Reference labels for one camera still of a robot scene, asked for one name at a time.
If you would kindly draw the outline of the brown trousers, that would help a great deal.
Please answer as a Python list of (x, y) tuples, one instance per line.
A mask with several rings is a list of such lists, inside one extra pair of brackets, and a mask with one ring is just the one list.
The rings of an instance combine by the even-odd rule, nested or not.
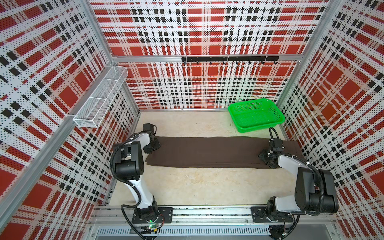
[(147, 165), (170, 168), (268, 169), (259, 154), (269, 139), (251, 137), (158, 137), (160, 148), (146, 159)]

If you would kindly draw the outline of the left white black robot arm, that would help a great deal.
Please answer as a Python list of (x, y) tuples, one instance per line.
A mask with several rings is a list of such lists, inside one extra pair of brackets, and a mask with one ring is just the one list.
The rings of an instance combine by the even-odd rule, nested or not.
[(143, 124), (141, 132), (134, 133), (126, 141), (113, 145), (110, 158), (113, 177), (128, 187), (134, 197), (135, 203), (130, 205), (130, 208), (135, 210), (139, 219), (148, 223), (155, 222), (160, 214), (154, 195), (142, 179), (145, 160), (160, 148), (156, 132), (155, 125)]

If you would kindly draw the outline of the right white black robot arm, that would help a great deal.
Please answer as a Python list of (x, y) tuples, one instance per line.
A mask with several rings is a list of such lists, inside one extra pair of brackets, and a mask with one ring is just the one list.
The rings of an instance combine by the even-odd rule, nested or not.
[(267, 150), (259, 157), (270, 168), (283, 168), (296, 177), (295, 191), (290, 196), (271, 197), (265, 216), (278, 222), (289, 214), (309, 215), (335, 214), (339, 202), (333, 174), (317, 169), (295, 155), (284, 151), (283, 140), (271, 138)]

